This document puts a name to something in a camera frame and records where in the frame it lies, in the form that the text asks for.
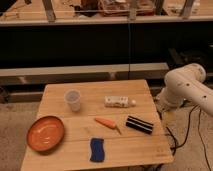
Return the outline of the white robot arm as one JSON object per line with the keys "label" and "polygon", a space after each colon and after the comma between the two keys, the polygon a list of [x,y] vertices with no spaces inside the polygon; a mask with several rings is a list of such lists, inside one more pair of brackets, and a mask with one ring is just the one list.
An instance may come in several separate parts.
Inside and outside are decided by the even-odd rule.
{"label": "white robot arm", "polygon": [[165,87],[156,96],[157,110],[177,109],[187,99],[213,117],[213,89],[203,84],[205,79],[206,71],[197,63],[170,70],[164,77]]}

